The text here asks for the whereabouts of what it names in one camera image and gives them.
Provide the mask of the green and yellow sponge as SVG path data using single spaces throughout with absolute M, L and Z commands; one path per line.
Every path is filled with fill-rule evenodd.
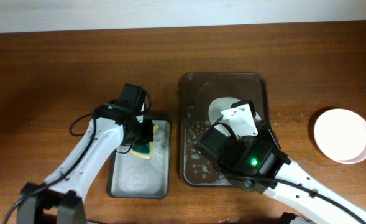
M 148 137 L 144 130 L 140 133 L 139 140 L 132 146 L 130 154 L 141 159 L 150 159 L 155 151 L 154 140 Z

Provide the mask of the pale green plate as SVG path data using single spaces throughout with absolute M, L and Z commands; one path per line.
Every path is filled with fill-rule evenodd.
M 222 120 L 222 114 L 221 114 L 221 111 L 223 109 L 226 109 L 227 108 L 227 98 L 234 99 L 233 97 L 217 98 L 217 99 L 213 100 L 212 103 L 210 104 L 209 109 L 208 109 L 208 116 L 209 116 L 209 121 L 210 121 L 211 124 L 217 123 L 218 122 L 218 119 L 221 118 L 221 120 L 219 120 L 219 122 L 220 123 L 227 124 L 229 126 L 229 122 L 228 121 L 223 121 Z M 255 115 L 254 120 L 255 120 L 255 122 L 262 120 L 261 117 L 258 115 L 257 112 L 256 112 L 256 115 Z

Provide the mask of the cream white plate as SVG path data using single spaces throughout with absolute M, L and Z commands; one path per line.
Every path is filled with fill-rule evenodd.
M 332 109 L 319 116 L 314 125 L 318 148 L 334 161 L 348 161 L 366 147 L 364 119 L 345 109 Z

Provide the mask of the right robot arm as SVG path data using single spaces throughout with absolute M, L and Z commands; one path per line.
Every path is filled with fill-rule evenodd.
M 234 187 L 258 192 L 297 210 L 315 223 L 366 223 L 366 211 L 311 177 L 281 151 L 266 121 L 245 136 L 215 126 L 195 149 Z

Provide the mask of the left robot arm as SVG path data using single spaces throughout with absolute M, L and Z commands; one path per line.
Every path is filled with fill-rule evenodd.
M 125 146 L 121 154 L 153 152 L 154 127 L 144 119 L 152 105 L 140 86 L 126 83 L 120 98 L 95 108 L 80 141 L 42 184 L 28 183 L 10 212 L 18 223 L 86 223 L 84 200 L 108 157 Z

